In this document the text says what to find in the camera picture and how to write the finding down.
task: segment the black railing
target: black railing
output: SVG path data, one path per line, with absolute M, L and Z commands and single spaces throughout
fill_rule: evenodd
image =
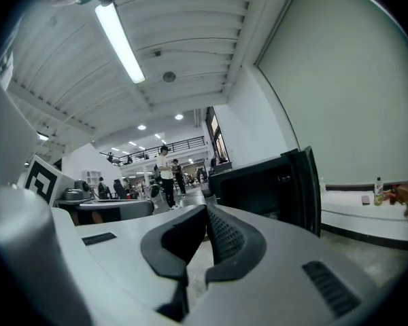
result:
M 204 137 L 197 137 L 197 138 L 192 138 L 188 140 L 178 141 L 172 144 L 166 144 L 166 145 L 161 145 L 158 147 L 153 147 L 151 149 L 145 149 L 145 150 L 134 152 L 129 155 L 125 155 L 121 157 L 115 156 L 113 154 L 108 155 L 107 153 L 102 153 L 102 152 L 100 152 L 100 154 L 104 155 L 107 159 L 109 159 L 109 156 L 111 156 L 112 160 L 110 162 L 116 166 L 126 166 L 132 163 L 141 162 L 144 160 L 149 160 L 149 159 L 157 157 L 160 154 L 160 148 L 162 146 L 167 146 L 169 149 L 169 152 L 173 153 L 173 152 L 186 151 L 188 149 L 193 149 L 195 147 L 200 147 L 204 145 L 205 145 Z

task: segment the balcony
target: balcony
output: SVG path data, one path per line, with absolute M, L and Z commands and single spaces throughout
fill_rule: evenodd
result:
M 116 166 L 134 166 L 136 164 L 142 165 L 149 160 L 155 159 L 160 154 L 160 148 L 162 147 L 153 147 L 151 149 L 145 149 L 142 151 L 138 151 L 135 153 L 131 153 L 125 156 L 115 156 L 113 155 L 112 164 Z M 180 153 L 187 153 L 189 152 L 197 152 L 203 151 L 206 148 L 204 137 L 197 137 L 188 140 L 178 141 L 172 144 L 166 144 L 165 146 L 169 149 L 169 154 L 171 156 L 175 156 Z M 104 155 L 108 158 L 108 154 L 100 152 L 100 154 Z

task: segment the floor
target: floor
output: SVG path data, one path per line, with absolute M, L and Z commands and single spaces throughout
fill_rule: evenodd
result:
M 175 192 L 175 201 L 182 206 L 192 204 L 205 204 L 199 185 L 186 188 L 186 198 Z M 164 213 L 169 210 L 167 203 L 157 196 L 155 200 L 157 209 L 154 214 Z M 332 249 L 345 255 L 348 259 L 362 268 L 377 284 L 383 286 L 392 279 L 398 278 L 408 266 L 408 251 L 379 247 L 374 244 L 346 238 L 330 232 L 321 232 L 322 241 Z M 187 289 L 189 307 L 193 308 L 199 298 L 206 291 L 205 271 L 213 266 L 211 243 L 203 241 L 188 265 L 189 286 Z

